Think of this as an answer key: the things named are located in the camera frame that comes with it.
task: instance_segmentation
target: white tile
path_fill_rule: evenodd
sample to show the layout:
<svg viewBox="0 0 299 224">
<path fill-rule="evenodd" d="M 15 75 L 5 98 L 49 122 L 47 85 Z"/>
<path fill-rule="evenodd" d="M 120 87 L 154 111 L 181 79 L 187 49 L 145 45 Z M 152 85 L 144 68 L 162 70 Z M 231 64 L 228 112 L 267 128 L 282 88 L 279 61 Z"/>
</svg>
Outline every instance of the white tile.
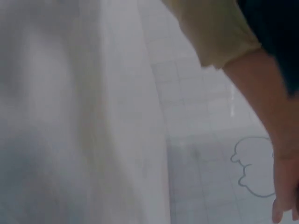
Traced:
<svg viewBox="0 0 299 224">
<path fill-rule="evenodd" d="M 175 189 L 171 197 L 173 202 L 187 201 L 191 199 L 203 199 L 202 188 L 195 186 L 184 189 Z"/>
<path fill-rule="evenodd" d="M 176 214 L 176 224 L 208 224 L 205 211 L 189 211 Z"/>
<path fill-rule="evenodd" d="M 185 173 L 174 173 L 173 175 L 174 189 L 184 190 L 189 188 L 201 188 L 200 173 L 198 170 Z"/>
<path fill-rule="evenodd" d="M 233 190 L 234 190 L 237 200 L 243 200 L 243 199 L 252 197 L 252 194 L 247 190 L 247 188 L 240 186 L 238 184 L 238 181 L 239 181 L 239 178 L 234 178 L 231 180 Z"/>
<path fill-rule="evenodd" d="M 271 217 L 272 200 L 252 196 L 238 201 L 238 207 L 244 224 L 258 223 Z"/>
<path fill-rule="evenodd" d="M 239 163 L 232 163 L 231 161 L 226 160 L 225 165 L 228 171 L 228 175 L 231 179 L 235 179 L 235 178 L 238 179 L 243 176 L 243 167 Z"/>
<path fill-rule="evenodd" d="M 208 115 L 207 103 L 185 102 L 187 117 L 198 117 Z"/>
<path fill-rule="evenodd" d="M 138 0 L 138 10 L 142 17 L 164 14 L 166 7 L 160 0 Z"/>
<path fill-rule="evenodd" d="M 229 176 L 225 166 L 212 171 L 201 172 L 201 181 L 203 186 L 210 186 L 227 180 L 229 180 Z"/>
<path fill-rule="evenodd" d="M 180 85 L 182 88 L 182 96 L 184 100 L 199 100 L 206 98 L 205 89 L 200 77 L 183 79 L 180 81 Z"/>
<path fill-rule="evenodd" d="M 204 198 L 208 208 L 217 207 L 235 201 L 230 181 L 204 187 Z"/>
<path fill-rule="evenodd" d="M 257 114 L 254 111 L 250 111 L 249 116 L 254 125 L 263 127 L 261 120 L 258 118 Z"/>
<path fill-rule="evenodd" d="M 143 17 L 142 28 L 146 42 L 170 36 L 165 14 Z"/>
<path fill-rule="evenodd" d="M 242 223 L 236 203 L 226 204 L 207 210 L 209 224 Z"/>
<path fill-rule="evenodd" d="M 158 39 L 147 43 L 151 64 L 167 62 L 174 59 L 170 38 Z"/>
<path fill-rule="evenodd" d="M 219 114 L 222 111 L 229 111 L 228 99 L 225 97 L 217 99 L 208 99 L 207 106 L 210 114 Z"/>
<path fill-rule="evenodd" d="M 168 123 L 167 129 L 169 136 L 173 138 L 187 137 L 192 134 L 185 119 Z"/>
<path fill-rule="evenodd" d="M 167 123 L 177 122 L 186 117 L 185 105 L 170 105 L 163 109 Z"/>
<path fill-rule="evenodd" d="M 176 60 L 180 78 L 200 77 L 200 64 L 197 57 L 186 57 Z"/>
<path fill-rule="evenodd" d="M 205 201 L 203 196 L 199 198 L 193 198 L 189 200 L 183 200 L 175 203 L 176 213 L 186 212 L 186 211 L 202 211 L 205 210 Z"/>
<path fill-rule="evenodd" d="M 186 119 L 191 135 L 201 135 L 211 132 L 210 119 L 208 116 L 188 117 Z"/>
<path fill-rule="evenodd" d="M 167 22 L 169 27 L 169 32 L 171 36 L 184 36 L 181 28 L 179 27 L 179 23 L 177 18 L 170 12 L 166 13 L 167 15 Z"/>
<path fill-rule="evenodd" d="M 211 142 L 209 148 L 200 148 L 199 156 L 201 162 L 223 160 L 222 150 L 219 148 L 219 144 L 217 142 Z"/>
<path fill-rule="evenodd" d="M 151 67 L 156 83 L 178 81 L 177 67 L 174 61 L 154 64 Z"/>
<path fill-rule="evenodd" d="M 179 82 L 157 84 L 157 90 L 162 104 L 177 103 L 182 99 Z"/>
<path fill-rule="evenodd" d="M 173 36 L 171 40 L 175 58 L 196 56 L 193 46 L 185 36 Z"/>
<path fill-rule="evenodd" d="M 227 110 L 220 110 L 218 113 L 210 115 L 211 128 L 214 131 L 226 130 L 232 128 L 230 114 Z"/>
<path fill-rule="evenodd" d="M 236 111 L 233 114 L 231 113 L 230 121 L 232 128 L 253 125 L 253 122 L 250 119 L 249 111 Z"/>
<path fill-rule="evenodd" d="M 201 172 L 213 172 L 219 169 L 226 169 L 226 164 L 224 161 L 208 161 L 199 162 L 199 168 Z"/>
</svg>

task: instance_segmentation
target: finger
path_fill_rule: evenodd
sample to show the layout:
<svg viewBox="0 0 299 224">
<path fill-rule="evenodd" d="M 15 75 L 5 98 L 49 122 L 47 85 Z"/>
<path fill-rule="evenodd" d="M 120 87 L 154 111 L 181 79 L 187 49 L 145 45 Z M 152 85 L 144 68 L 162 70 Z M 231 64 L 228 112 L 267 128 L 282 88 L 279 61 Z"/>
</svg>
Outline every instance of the finger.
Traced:
<svg viewBox="0 0 299 224">
<path fill-rule="evenodd" d="M 292 208 L 292 218 L 293 218 L 293 221 L 298 221 L 299 220 L 299 215 L 298 215 L 296 207 Z"/>
<path fill-rule="evenodd" d="M 277 199 L 274 200 L 273 206 L 272 206 L 272 221 L 275 224 L 278 224 L 281 222 L 283 217 L 284 211 L 279 205 Z"/>
</svg>

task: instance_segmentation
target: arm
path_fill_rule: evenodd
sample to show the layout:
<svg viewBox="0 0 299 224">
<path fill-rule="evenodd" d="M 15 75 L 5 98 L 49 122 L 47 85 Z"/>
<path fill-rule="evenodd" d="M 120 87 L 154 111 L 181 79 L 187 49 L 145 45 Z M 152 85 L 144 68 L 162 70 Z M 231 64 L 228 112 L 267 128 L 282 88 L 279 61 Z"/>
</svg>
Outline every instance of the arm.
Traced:
<svg viewBox="0 0 299 224">
<path fill-rule="evenodd" d="M 228 63 L 226 75 L 253 107 L 268 131 L 274 154 L 288 158 L 299 151 L 299 100 L 289 99 L 275 60 L 263 50 Z"/>
</svg>

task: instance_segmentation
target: person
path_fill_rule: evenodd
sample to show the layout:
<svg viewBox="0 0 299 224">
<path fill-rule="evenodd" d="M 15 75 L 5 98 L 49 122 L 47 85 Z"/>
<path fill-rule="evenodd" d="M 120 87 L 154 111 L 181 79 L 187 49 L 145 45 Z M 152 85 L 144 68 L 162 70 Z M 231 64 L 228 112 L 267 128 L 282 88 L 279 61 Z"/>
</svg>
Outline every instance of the person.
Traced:
<svg viewBox="0 0 299 224">
<path fill-rule="evenodd" d="M 273 222 L 280 223 L 283 213 L 288 210 L 292 210 L 293 220 L 298 220 L 298 86 L 295 82 L 288 82 L 292 80 L 291 75 L 284 72 L 292 71 L 292 68 L 283 62 L 285 58 L 290 59 L 287 57 L 290 55 L 286 55 L 290 49 L 282 55 L 285 49 L 281 45 L 282 38 L 274 37 L 277 33 L 270 29 L 269 24 L 263 27 L 270 27 L 265 37 L 259 32 L 264 29 L 255 29 L 262 21 L 254 21 L 253 17 L 250 17 L 256 15 L 257 18 L 263 18 L 263 13 L 271 8 L 271 2 L 276 2 L 275 6 L 278 9 L 282 1 L 264 0 L 263 10 L 256 10 L 253 14 L 245 14 L 244 5 L 254 0 L 162 1 L 177 17 L 183 33 L 196 50 L 201 66 L 223 69 L 265 126 L 274 151 L 276 199 L 272 209 Z M 291 28 L 284 28 L 283 31 L 289 31 L 289 36 L 294 32 Z M 275 41 L 272 45 L 266 45 L 264 40 L 271 37 L 271 40 Z"/>
</svg>

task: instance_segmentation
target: hand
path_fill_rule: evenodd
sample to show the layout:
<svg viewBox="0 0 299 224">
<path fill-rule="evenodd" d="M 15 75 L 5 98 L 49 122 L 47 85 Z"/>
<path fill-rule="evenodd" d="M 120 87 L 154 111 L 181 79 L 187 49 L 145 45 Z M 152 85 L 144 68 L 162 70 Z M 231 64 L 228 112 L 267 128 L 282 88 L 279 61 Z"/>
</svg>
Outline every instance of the hand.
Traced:
<svg viewBox="0 0 299 224">
<path fill-rule="evenodd" d="M 283 213 L 289 210 L 292 210 L 293 220 L 299 220 L 299 155 L 287 159 L 274 158 L 274 187 L 273 223 L 280 223 Z"/>
</svg>

